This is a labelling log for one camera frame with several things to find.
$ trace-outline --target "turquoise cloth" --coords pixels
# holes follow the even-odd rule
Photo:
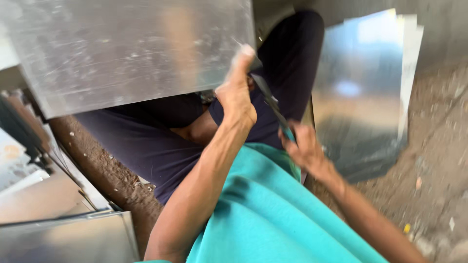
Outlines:
[[[284,151],[258,143],[239,151],[187,262],[387,263],[300,184]]]

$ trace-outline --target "person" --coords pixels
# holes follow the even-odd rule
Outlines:
[[[151,262],[423,263],[408,239],[350,186],[301,125],[324,26],[313,11],[284,19],[258,50],[296,142],[247,77],[243,45],[217,100],[194,94],[76,115],[165,204],[148,241]],[[349,226],[300,184],[300,169],[333,195]]]

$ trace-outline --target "sheet metal duct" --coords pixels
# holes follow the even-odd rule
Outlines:
[[[314,122],[326,155],[350,182],[386,174],[406,144],[398,136],[402,56],[403,23],[394,9],[325,32]]]
[[[250,0],[0,0],[0,19],[46,118],[215,88],[255,44]]]
[[[130,212],[0,227],[2,262],[139,261]]]

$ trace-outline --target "dirt floor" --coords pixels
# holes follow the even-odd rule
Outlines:
[[[409,144],[387,175],[357,188],[435,262],[468,262],[468,64],[416,76]],[[51,121],[59,141],[110,200],[132,212],[141,254],[162,210],[153,186],[110,156],[73,117]],[[313,190],[336,205],[320,186]]]

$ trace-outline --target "forearm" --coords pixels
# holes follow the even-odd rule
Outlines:
[[[350,227],[391,263],[426,263],[409,240],[327,163],[323,184],[332,193]]]
[[[145,260],[184,262],[211,216],[251,125],[225,116],[199,161],[174,191],[150,235]]]

